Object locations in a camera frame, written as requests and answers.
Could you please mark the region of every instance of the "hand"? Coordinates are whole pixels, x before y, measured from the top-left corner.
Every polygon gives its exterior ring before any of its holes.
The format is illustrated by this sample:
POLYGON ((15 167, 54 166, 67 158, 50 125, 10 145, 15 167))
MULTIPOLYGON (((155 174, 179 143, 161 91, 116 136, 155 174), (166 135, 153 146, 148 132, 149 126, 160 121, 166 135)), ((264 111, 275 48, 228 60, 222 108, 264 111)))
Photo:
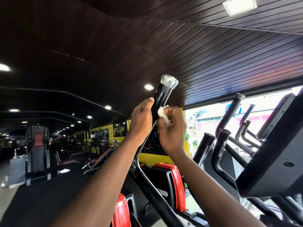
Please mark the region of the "hand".
POLYGON ((176 152, 184 152, 184 134, 186 125, 180 108, 167 107, 164 109, 165 114, 171 119, 172 125, 166 126, 164 119, 158 119, 158 129, 160 143, 165 152, 170 156, 176 152))
POLYGON ((138 147, 143 143, 152 128, 152 105, 154 98, 144 100, 135 107, 131 114, 131 124, 128 129, 127 137, 131 138, 134 145, 138 147))

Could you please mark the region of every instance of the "white cloth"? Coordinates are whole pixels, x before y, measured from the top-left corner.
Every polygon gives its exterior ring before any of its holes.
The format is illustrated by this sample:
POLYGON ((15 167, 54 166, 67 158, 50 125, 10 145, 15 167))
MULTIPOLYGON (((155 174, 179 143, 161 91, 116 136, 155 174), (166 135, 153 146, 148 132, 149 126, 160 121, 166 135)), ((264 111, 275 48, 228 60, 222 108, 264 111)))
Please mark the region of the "white cloth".
POLYGON ((166 124, 166 126, 170 126, 172 123, 170 122, 169 118, 167 117, 167 115, 164 112, 164 108, 168 107, 169 105, 166 105, 164 107, 160 107, 158 110, 158 116, 162 117, 164 119, 164 122, 166 124))

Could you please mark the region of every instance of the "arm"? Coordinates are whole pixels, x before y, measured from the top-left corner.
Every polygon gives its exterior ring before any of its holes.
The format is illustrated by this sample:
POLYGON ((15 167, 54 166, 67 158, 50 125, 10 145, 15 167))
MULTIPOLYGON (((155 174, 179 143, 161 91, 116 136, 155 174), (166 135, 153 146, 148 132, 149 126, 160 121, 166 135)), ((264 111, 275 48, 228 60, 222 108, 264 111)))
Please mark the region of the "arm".
POLYGON ((158 120, 160 143, 182 173, 212 227, 265 227, 186 155, 183 149, 186 125, 177 107, 165 108, 172 125, 158 120))
POLYGON ((129 131, 122 144, 50 227, 110 225, 136 150, 151 130, 153 103, 153 98, 146 99, 134 109, 129 131))

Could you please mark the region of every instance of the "recessed light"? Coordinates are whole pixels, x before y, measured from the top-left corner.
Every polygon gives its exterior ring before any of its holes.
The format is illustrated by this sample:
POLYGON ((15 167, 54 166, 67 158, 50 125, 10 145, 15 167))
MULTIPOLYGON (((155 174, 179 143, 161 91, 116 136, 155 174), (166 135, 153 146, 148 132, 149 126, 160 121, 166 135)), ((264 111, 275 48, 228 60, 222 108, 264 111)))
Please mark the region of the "recessed light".
POLYGON ((229 15, 235 15, 257 7, 256 0, 228 0, 223 2, 229 15))
POLYGON ((154 89, 154 87, 150 84, 146 84, 144 87, 149 91, 154 89))
POLYGON ((1 71, 9 71, 10 69, 9 69, 9 67, 8 67, 7 65, 5 65, 5 64, 0 64, 0 70, 1 70, 1 71))

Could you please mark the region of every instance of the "black mat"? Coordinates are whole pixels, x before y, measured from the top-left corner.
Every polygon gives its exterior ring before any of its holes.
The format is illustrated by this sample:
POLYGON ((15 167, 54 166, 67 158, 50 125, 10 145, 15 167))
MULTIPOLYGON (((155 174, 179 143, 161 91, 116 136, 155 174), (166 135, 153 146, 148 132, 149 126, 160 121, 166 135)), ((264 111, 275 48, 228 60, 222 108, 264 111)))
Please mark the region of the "black mat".
MULTIPOLYGON (((46 227, 88 183, 92 175, 82 175, 81 169, 56 176, 49 181, 20 186, 3 215, 0 227, 46 227)), ((138 219, 142 227, 150 227, 160 217, 153 207, 143 215, 147 199, 131 177, 124 187, 134 194, 138 219)))

